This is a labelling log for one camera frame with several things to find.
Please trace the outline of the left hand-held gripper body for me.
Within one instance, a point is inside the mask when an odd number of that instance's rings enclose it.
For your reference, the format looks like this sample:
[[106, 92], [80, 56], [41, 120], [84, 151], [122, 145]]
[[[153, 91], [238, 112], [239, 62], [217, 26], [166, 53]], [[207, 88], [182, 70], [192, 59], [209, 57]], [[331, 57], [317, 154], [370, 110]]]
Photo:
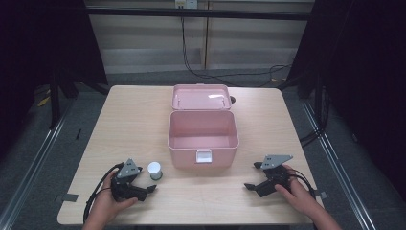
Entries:
[[146, 188], [140, 188], [132, 184], [138, 176], [137, 167], [135, 162], [128, 158], [112, 176], [111, 191], [116, 201], [133, 197], [136, 197], [139, 201], [144, 201], [147, 198]]

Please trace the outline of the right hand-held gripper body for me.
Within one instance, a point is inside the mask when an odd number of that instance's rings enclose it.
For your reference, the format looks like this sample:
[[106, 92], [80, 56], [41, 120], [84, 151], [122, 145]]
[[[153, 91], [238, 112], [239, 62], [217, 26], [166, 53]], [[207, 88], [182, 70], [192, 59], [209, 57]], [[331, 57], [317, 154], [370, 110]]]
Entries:
[[265, 173], [266, 180], [256, 185], [257, 190], [255, 191], [260, 197], [275, 193], [275, 186], [277, 184], [280, 184], [284, 186], [286, 190], [289, 190], [289, 173], [282, 164], [292, 158], [292, 155], [267, 154], [264, 156], [264, 159], [261, 161], [261, 169], [258, 170], [262, 170]]

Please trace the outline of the small white bottle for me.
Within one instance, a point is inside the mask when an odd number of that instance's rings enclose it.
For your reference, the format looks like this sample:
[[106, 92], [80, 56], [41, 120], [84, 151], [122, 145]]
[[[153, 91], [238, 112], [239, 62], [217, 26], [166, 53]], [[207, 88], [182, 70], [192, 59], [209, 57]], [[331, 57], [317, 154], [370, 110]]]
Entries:
[[147, 171], [152, 180], [159, 180], [163, 176], [162, 167], [159, 162], [150, 162], [147, 166]]

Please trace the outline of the person's left hand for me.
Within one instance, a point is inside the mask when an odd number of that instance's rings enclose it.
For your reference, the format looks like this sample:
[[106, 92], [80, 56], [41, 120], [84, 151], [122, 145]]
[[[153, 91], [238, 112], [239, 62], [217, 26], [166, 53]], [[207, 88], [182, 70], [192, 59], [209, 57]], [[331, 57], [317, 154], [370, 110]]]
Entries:
[[101, 191], [97, 194], [94, 204], [87, 219], [103, 219], [111, 222], [121, 211], [133, 206], [138, 199], [136, 197], [124, 201], [116, 201], [109, 189], [111, 185], [111, 172], [103, 181]]

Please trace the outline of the person's right hand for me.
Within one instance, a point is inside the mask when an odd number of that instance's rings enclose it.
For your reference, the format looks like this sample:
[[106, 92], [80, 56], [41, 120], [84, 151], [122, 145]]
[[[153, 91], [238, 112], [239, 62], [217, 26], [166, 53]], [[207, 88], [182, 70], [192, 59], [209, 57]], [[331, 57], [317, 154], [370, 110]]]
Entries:
[[276, 191], [279, 192], [295, 210], [308, 216], [312, 220], [316, 219], [323, 213], [324, 209], [298, 181], [293, 169], [288, 165], [284, 165], [284, 167], [289, 173], [292, 173], [289, 179], [290, 190], [286, 190], [284, 186], [277, 184], [275, 186]]

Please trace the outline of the pink storage box with lid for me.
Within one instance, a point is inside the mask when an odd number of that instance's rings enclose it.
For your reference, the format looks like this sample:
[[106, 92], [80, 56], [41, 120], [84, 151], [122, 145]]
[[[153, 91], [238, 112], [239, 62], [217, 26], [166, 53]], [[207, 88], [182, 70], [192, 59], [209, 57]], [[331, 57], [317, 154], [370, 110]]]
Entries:
[[168, 146], [174, 167], [232, 165], [239, 138], [227, 86], [177, 84], [171, 106]]

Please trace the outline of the black metal stand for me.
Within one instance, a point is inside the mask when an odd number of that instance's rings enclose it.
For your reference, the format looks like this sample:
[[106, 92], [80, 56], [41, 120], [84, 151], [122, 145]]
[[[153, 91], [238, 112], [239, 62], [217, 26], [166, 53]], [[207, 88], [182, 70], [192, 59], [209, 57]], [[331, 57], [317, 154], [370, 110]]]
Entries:
[[58, 95], [58, 73], [53, 72], [50, 81], [50, 99], [52, 109], [52, 119], [50, 129], [54, 129], [60, 119], [60, 105]]

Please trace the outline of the black curtain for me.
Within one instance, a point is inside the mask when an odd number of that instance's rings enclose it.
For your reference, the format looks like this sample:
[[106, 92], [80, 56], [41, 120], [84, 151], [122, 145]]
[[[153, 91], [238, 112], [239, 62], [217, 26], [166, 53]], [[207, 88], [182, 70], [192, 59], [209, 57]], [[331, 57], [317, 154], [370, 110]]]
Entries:
[[84, 0], [0, 0], [0, 161], [15, 142], [39, 85], [107, 83]]
[[406, 0], [314, 0], [288, 77], [323, 84], [406, 201]]

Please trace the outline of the black horizontal bar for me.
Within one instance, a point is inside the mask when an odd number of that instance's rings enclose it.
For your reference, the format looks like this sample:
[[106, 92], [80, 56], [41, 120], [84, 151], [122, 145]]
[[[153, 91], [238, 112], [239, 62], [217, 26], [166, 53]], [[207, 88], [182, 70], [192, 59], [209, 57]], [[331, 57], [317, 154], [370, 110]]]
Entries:
[[272, 12], [272, 11], [221, 11], [221, 10], [188, 10], [188, 9], [131, 9], [89, 7], [85, 11], [96, 15], [134, 15], [134, 16], [172, 16], [201, 18], [236, 18], [236, 19], [269, 19], [307, 21], [310, 13]]

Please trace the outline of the metal floor rail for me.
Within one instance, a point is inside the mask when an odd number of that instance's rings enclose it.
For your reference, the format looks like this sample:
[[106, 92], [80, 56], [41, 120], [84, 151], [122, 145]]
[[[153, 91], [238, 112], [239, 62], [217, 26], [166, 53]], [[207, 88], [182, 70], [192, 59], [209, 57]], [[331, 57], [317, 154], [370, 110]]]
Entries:
[[60, 104], [60, 118], [52, 126], [52, 107], [34, 107], [22, 134], [0, 165], [0, 230], [12, 230], [15, 222], [62, 131], [73, 99]]
[[304, 102], [303, 108], [313, 129], [318, 134], [319, 143], [324, 150], [327, 160], [330, 166], [332, 167], [338, 179], [338, 182], [341, 188], [343, 189], [343, 192], [347, 200], [349, 201], [350, 207], [354, 212], [361, 228], [363, 230], [378, 230], [378, 228], [372, 221], [372, 216], [370, 215], [370, 212], [366, 208], [365, 203], [363, 202], [360, 195], [354, 188], [352, 182], [350, 181], [350, 178], [346, 170], [344, 169], [340, 158], [337, 156], [334, 147], [330, 143], [327, 135], [324, 132], [322, 132], [322, 129], [317, 124], [316, 115], [311, 104], [309, 102]]

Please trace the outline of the white wall socket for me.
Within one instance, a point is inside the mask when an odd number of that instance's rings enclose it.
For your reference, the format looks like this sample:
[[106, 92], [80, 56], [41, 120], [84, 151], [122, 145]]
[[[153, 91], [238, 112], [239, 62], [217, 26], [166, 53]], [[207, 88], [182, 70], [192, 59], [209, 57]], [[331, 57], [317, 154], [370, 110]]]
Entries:
[[189, 10], [198, 9], [197, 0], [174, 0], [174, 4], [176, 9], [189, 9]]

